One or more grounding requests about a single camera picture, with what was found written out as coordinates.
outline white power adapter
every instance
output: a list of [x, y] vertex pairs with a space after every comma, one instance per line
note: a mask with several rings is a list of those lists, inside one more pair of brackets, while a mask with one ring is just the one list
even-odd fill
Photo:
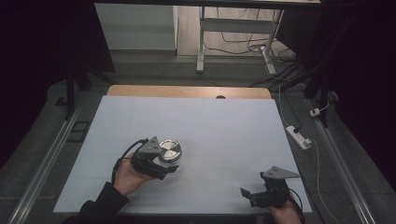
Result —
[[294, 126], [289, 126], [287, 128], [285, 128], [286, 131], [288, 131], [288, 134], [293, 138], [293, 140], [297, 143], [297, 145], [302, 149], [302, 150], [306, 150], [308, 148], [311, 148], [311, 139], [309, 138], [303, 138], [303, 136], [300, 133], [295, 133], [294, 130]]
[[319, 108], [310, 110], [310, 111], [309, 111], [309, 114], [311, 115], [312, 118], [314, 118], [314, 117], [320, 115], [320, 110], [319, 110]]

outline white board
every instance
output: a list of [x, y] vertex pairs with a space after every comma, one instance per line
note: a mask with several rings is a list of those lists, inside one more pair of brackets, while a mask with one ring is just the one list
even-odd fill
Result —
[[[129, 196], [129, 214], [259, 214], [240, 188], [265, 191], [260, 172], [298, 173], [274, 100], [105, 96], [54, 212], [78, 212], [96, 200], [117, 158], [135, 141], [177, 140], [179, 169]], [[312, 212], [301, 178], [288, 179]]]

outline gray carpet floor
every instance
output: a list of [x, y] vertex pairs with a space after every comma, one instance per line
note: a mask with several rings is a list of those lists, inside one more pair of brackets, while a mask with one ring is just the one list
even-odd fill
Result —
[[[205, 72], [200, 75], [195, 73], [195, 65], [193, 58], [164, 56], [163, 58], [151, 57], [149, 60], [144, 60], [142, 57], [132, 57], [122, 62], [115, 61], [117, 74], [109, 76], [120, 84], [223, 87], [247, 87], [252, 83], [268, 79], [262, 59], [257, 58], [207, 58]], [[277, 64], [276, 68], [280, 71], [286, 66], [287, 64]], [[93, 120], [101, 98], [109, 87], [107, 83], [95, 76], [90, 76], [90, 80], [92, 88], [88, 91], [78, 116], [77, 121], [79, 122], [90, 123]], [[255, 87], [268, 87], [269, 83], [271, 82]], [[339, 223], [361, 223], [355, 206], [350, 200], [340, 175], [318, 133], [315, 121], [309, 116], [310, 106], [302, 95], [302, 89], [303, 86], [296, 86], [286, 92], [290, 104], [287, 103], [285, 94], [281, 94], [281, 104], [276, 92], [273, 92], [272, 96], [277, 105], [282, 106], [286, 122], [294, 126], [301, 122], [303, 125], [301, 134], [314, 139], [318, 146], [302, 151], [289, 138], [291, 151], [303, 176], [311, 205], [315, 210], [312, 214], [306, 214], [306, 223], [323, 223], [321, 217], [324, 223], [336, 223], [327, 212], [323, 202]], [[64, 123], [65, 107], [55, 105], [59, 97], [65, 97], [64, 81], [49, 89], [48, 101], [40, 116], [0, 171], [0, 223], [8, 221], [35, 170]], [[310, 103], [318, 104], [315, 99], [311, 99]], [[331, 101], [328, 108], [329, 130], [332, 132], [337, 146], [341, 149], [350, 172], [361, 188], [377, 223], [396, 223], [395, 192], [353, 137], [353, 134], [337, 117], [334, 104], [335, 101]], [[64, 144], [26, 223], [61, 223], [67, 217], [67, 215], [53, 214], [52, 209], [82, 146], [82, 143], [73, 141], [81, 137], [79, 134], [69, 134], [69, 141]], [[319, 198], [317, 188], [318, 154], [320, 162], [319, 190], [323, 202]], [[255, 223], [255, 219], [251, 217], [228, 219], [227, 217], [186, 217], [182, 220], [171, 217], [129, 218], [134, 220], [134, 223]], [[271, 223], [272, 220], [266, 216], [265, 222]]]

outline white power strip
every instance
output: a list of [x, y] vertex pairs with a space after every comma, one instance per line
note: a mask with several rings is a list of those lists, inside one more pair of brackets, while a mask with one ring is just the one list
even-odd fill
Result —
[[286, 131], [288, 131], [288, 134], [294, 139], [294, 141], [297, 143], [297, 145], [302, 149], [306, 150], [308, 148], [311, 148], [311, 139], [309, 138], [303, 138], [303, 136], [300, 133], [295, 133], [294, 132], [294, 126], [289, 126], [285, 128]]

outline round metal tin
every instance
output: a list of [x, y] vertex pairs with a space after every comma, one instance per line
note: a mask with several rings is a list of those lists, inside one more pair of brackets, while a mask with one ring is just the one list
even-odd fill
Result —
[[160, 143], [161, 154], [158, 159], [166, 164], [176, 163], [181, 157], [180, 144], [175, 140], [164, 140]]

